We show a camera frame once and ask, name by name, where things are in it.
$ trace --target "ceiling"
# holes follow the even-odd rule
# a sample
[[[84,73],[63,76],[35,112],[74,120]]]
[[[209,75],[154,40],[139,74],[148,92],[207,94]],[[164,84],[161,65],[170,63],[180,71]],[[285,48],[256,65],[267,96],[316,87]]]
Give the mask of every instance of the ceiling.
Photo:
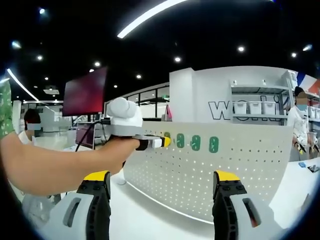
[[[134,19],[164,1],[14,1],[14,6],[1,8],[12,16],[1,16],[5,34],[0,76],[10,68],[38,99],[63,100],[65,83],[86,75],[99,61],[108,66],[106,101],[168,82],[170,72],[189,67],[271,66],[317,77],[316,1],[188,0],[150,18],[125,38],[117,37]],[[21,49],[12,48],[14,40]],[[312,50],[303,51],[307,44]],[[245,51],[239,52],[239,46]],[[182,59],[179,63],[174,61],[177,56]],[[11,85],[13,99],[33,100],[17,84]],[[44,93],[46,86],[56,86],[60,94]]]

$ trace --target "white floor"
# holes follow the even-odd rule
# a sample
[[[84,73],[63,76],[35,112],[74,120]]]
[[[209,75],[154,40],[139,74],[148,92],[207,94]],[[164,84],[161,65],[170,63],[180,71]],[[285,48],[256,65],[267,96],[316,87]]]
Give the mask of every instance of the white floor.
[[[37,137],[37,143],[41,147],[58,151],[69,147],[66,133],[46,133]],[[320,164],[320,158],[312,162],[315,163]],[[282,228],[292,226],[301,215],[301,205],[307,193],[313,191],[318,176],[306,168],[300,168],[296,162],[290,162],[287,168],[289,174],[283,177],[270,203],[274,218]],[[175,213],[148,199],[129,184],[116,184],[113,178],[110,206],[111,240],[214,239],[213,225]]]

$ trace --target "person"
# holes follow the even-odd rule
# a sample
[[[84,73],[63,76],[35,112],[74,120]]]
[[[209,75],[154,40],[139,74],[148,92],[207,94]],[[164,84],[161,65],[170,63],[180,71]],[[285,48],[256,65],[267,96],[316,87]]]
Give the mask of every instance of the person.
[[[312,144],[309,133],[308,98],[305,91],[297,86],[294,89],[295,105],[290,109],[287,126],[293,127],[292,144],[298,149],[299,144],[307,150],[307,145]]]
[[[24,193],[48,196],[73,191],[85,176],[118,173],[140,146],[133,138],[114,137],[93,151],[63,152],[22,144],[12,124],[11,88],[0,82],[0,156],[5,178]]]
[[[37,145],[35,130],[40,130],[41,118],[37,110],[29,108],[23,117],[24,131],[20,132],[18,137],[23,144]]]

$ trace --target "pegboard wall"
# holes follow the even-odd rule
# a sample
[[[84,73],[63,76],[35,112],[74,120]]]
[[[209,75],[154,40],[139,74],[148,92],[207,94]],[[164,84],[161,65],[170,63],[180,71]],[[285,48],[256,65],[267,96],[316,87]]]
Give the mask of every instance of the pegboard wall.
[[[232,123],[144,122],[146,134],[171,144],[136,151],[125,179],[149,198],[188,217],[212,223],[213,173],[240,177],[248,193],[269,204],[290,158],[293,130],[286,126]]]

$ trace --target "storage box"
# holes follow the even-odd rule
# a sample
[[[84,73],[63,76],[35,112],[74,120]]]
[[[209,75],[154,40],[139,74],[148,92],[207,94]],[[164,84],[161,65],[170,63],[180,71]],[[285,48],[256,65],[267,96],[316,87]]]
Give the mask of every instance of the storage box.
[[[315,109],[315,119],[320,119],[320,108]]]
[[[261,101],[249,101],[250,114],[261,115]]]
[[[262,114],[265,114],[265,115],[276,115],[276,102],[274,102],[274,101],[263,101],[262,102]]]
[[[233,102],[235,114],[247,114],[247,102],[246,101],[234,101]]]
[[[309,118],[316,118],[316,108],[314,106],[308,106]]]

